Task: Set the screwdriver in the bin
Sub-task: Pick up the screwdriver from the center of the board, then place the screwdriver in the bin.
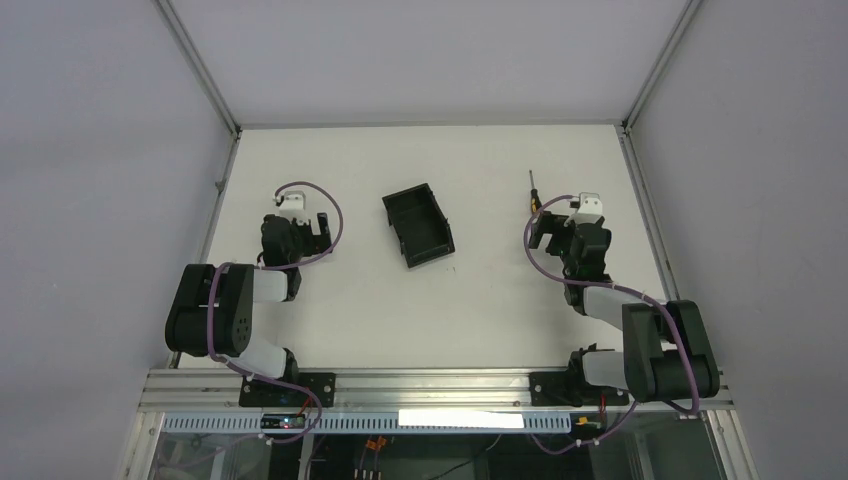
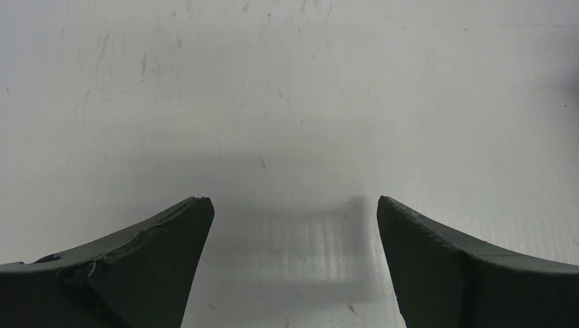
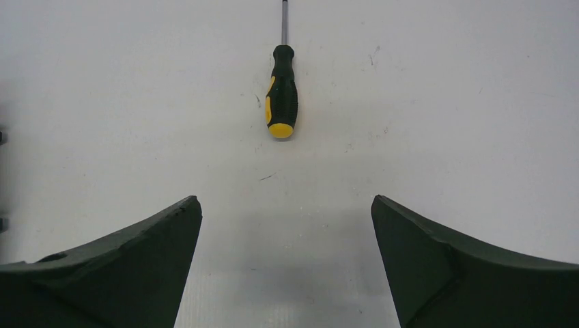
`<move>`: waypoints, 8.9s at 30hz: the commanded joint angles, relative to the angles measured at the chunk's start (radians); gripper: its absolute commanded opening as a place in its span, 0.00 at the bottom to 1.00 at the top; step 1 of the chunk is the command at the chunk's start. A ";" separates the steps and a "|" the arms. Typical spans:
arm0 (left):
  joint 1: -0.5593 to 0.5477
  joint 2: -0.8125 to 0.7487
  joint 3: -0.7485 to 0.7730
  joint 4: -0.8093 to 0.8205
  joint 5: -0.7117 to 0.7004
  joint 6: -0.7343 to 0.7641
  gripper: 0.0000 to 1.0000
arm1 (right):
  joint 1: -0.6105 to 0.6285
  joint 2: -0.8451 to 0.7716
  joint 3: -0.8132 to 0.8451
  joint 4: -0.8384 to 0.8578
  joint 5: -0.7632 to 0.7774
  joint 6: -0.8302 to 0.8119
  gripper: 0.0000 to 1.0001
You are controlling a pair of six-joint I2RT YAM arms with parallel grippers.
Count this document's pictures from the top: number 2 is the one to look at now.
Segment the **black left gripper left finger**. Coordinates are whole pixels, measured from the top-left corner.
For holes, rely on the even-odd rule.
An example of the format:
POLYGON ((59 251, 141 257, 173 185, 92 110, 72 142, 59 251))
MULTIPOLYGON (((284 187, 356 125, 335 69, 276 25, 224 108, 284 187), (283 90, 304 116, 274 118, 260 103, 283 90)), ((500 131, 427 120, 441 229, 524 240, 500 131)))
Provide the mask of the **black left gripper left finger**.
POLYGON ((214 218, 190 197, 32 263, 1 266, 2 327, 179 327, 214 218))

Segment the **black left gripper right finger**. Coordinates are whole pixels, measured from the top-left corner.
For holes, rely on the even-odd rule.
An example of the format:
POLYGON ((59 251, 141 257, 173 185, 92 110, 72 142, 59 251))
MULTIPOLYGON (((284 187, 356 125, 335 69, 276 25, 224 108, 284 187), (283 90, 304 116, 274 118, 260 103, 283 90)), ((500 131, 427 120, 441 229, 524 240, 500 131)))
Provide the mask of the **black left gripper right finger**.
POLYGON ((382 196, 377 223, 408 327, 577 327, 578 267, 520 254, 382 196))

